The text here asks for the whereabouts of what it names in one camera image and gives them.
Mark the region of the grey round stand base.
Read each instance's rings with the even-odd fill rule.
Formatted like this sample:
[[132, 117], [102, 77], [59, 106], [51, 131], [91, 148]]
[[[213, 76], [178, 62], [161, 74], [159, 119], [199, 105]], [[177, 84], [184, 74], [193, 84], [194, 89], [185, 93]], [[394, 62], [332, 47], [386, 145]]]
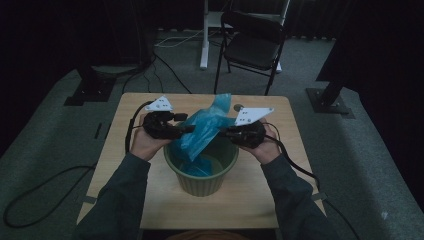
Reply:
[[93, 66], [93, 70], [103, 75], [122, 76], [137, 72], [137, 66]]

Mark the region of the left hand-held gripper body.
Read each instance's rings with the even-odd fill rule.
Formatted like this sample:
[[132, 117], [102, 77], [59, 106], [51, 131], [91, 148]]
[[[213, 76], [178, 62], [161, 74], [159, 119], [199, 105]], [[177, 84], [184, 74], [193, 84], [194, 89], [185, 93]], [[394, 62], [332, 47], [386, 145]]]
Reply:
[[155, 139], [180, 139], [183, 134], [179, 132], [178, 126], [169, 124], [173, 121], [173, 106], [165, 95], [154, 100], [144, 107], [147, 115], [144, 118], [143, 127], [147, 134]]

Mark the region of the green plastic bin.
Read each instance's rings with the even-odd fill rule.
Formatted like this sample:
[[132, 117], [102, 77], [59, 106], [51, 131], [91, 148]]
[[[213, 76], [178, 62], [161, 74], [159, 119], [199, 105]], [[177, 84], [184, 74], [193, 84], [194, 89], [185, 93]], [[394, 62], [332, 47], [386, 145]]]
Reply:
[[174, 145], [164, 147], [164, 157], [175, 172], [182, 189], [190, 195], [205, 197], [218, 191], [233, 168], [239, 148], [228, 138], [216, 136], [193, 162], [183, 158]]

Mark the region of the person's left hand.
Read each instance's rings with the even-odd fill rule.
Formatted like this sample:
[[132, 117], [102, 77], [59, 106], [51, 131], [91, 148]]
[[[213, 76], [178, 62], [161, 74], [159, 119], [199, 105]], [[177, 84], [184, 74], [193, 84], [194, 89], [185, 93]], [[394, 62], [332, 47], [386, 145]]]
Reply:
[[170, 140], [155, 139], [147, 134], [143, 127], [145, 117], [146, 114], [140, 115], [140, 127], [134, 131], [129, 152], [142, 160], [150, 161], [162, 147], [170, 143]]

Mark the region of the person's right hand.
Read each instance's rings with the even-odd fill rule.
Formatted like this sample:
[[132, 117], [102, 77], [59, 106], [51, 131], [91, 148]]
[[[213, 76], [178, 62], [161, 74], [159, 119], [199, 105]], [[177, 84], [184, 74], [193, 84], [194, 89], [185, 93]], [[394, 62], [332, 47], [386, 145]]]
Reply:
[[242, 149], [252, 154], [260, 164], [266, 165], [276, 159], [281, 154], [281, 151], [278, 144], [275, 142], [277, 135], [270, 128], [267, 120], [262, 118], [260, 122], [266, 131], [267, 138], [254, 149], [244, 146], [242, 146]]

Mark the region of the white desk frame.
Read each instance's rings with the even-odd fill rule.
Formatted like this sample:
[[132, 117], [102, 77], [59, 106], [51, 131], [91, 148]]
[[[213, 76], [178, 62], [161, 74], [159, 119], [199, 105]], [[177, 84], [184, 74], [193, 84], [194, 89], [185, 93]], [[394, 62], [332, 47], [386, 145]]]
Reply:
[[[288, 12], [289, 5], [291, 0], [283, 0], [282, 9], [278, 14], [271, 13], [254, 13], [254, 16], [260, 16], [267, 19], [275, 20], [281, 25], [285, 23], [286, 15]], [[219, 11], [210, 11], [209, 10], [209, 0], [203, 0], [203, 30], [202, 30], [202, 49], [200, 57], [200, 69], [206, 70], [208, 68], [208, 57], [209, 57], [209, 28], [219, 28], [220, 27], [220, 17], [223, 14], [222, 10]]]

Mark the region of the black post with base plate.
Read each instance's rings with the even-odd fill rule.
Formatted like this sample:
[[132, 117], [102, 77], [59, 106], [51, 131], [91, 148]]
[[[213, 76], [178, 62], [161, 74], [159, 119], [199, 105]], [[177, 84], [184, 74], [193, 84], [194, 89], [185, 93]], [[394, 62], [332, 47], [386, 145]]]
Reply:
[[306, 93], [315, 113], [338, 114], [343, 118], [353, 118], [352, 110], [340, 96], [349, 80], [351, 68], [343, 42], [336, 40], [316, 78], [327, 82], [323, 88], [307, 88]]

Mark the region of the blue plastic bag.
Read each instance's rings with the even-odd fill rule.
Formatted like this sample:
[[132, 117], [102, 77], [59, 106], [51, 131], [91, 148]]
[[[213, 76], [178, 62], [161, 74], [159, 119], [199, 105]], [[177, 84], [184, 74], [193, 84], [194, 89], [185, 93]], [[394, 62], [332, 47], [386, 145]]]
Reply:
[[229, 93], [216, 95], [212, 105], [198, 110], [181, 126], [194, 126], [192, 133], [184, 134], [170, 144], [171, 151], [182, 161], [179, 169], [196, 177], [212, 176], [212, 161], [201, 157], [201, 152], [215, 138], [221, 128], [234, 124], [234, 119], [227, 116], [231, 104]]

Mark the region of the black folding chair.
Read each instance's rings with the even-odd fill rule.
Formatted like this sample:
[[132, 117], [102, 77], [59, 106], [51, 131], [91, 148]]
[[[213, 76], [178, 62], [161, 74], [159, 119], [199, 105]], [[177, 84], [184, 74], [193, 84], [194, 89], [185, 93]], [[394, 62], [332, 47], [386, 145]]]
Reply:
[[221, 34], [214, 93], [217, 93], [222, 60], [227, 70], [239, 68], [266, 76], [268, 83], [264, 95], [269, 93], [286, 40], [281, 23], [265, 17], [237, 11], [226, 11], [220, 17]]

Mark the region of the black stand with square base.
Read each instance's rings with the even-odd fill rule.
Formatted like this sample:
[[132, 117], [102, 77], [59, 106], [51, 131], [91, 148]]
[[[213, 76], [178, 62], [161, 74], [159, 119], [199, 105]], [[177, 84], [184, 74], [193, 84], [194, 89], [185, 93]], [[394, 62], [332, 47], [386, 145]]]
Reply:
[[116, 79], [96, 72], [82, 51], [74, 53], [76, 70], [81, 77], [80, 83], [65, 106], [82, 106], [85, 102], [107, 102], [114, 88]]

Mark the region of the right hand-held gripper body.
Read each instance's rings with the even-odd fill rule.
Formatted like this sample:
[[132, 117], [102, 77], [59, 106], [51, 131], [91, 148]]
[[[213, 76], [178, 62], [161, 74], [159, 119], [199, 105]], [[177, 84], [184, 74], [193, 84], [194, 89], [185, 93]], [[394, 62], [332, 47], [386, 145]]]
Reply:
[[254, 149], [258, 147], [265, 138], [265, 129], [260, 120], [274, 112], [272, 107], [244, 107], [234, 122], [235, 131], [228, 132], [235, 135], [230, 139], [234, 144]]

